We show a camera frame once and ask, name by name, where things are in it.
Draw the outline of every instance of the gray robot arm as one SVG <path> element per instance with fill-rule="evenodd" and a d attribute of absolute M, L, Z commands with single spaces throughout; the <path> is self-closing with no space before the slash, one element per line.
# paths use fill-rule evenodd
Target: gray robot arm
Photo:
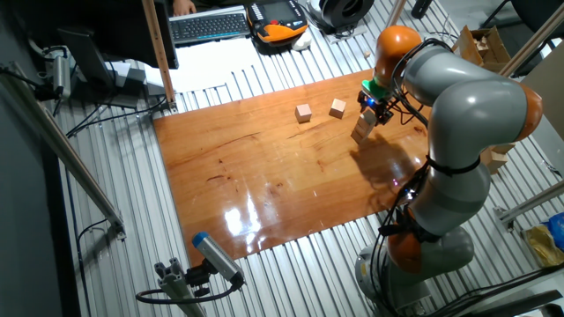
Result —
<path fill-rule="evenodd" d="M 479 155 L 490 145 L 527 137 L 542 116 L 542 102 L 531 89 L 443 47 L 427 46 L 412 56 L 403 84 L 432 107 L 427 177 L 404 209 L 406 222 L 391 225 L 402 229 L 386 233 L 384 245 L 362 250 L 355 265 L 365 294 L 376 302 L 378 292 L 385 294 L 395 308 L 428 295 L 426 279 L 472 260 L 471 237 L 460 225 L 481 209 L 489 192 L 490 174 Z"/>

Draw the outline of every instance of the black keyboard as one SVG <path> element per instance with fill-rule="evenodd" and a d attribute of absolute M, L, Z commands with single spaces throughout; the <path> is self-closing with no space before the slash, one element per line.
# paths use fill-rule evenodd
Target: black keyboard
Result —
<path fill-rule="evenodd" d="M 170 21 L 170 26 L 176 46 L 250 34 L 243 13 L 186 18 Z"/>

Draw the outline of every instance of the person's hand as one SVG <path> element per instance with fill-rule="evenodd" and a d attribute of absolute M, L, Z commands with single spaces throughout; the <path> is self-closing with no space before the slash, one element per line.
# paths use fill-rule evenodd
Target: person's hand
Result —
<path fill-rule="evenodd" d="M 190 0 L 174 0 L 173 8 L 175 17 L 196 13 L 196 6 Z"/>

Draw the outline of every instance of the wooden board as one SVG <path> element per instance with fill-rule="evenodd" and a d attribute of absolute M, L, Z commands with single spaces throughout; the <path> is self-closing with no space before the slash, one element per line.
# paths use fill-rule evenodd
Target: wooden board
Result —
<path fill-rule="evenodd" d="M 356 99 L 371 77 L 362 71 L 154 122 L 193 265 L 202 260 L 191 244 L 197 232 L 239 258 L 391 205 L 425 162 L 427 132 L 417 120 L 401 126 L 396 114 L 357 145 Z M 342 120 L 329 116 L 335 98 L 347 103 Z M 294 110 L 303 104 L 313 115 L 299 124 Z"/>

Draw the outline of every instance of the yellow object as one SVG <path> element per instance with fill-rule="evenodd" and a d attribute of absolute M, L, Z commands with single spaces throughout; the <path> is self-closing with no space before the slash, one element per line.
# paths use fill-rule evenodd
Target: yellow object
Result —
<path fill-rule="evenodd" d="M 545 225 L 537 225 L 524 232 L 529 246 L 535 251 L 543 267 L 551 267 L 564 262 L 564 253 L 554 244 L 552 234 Z"/>

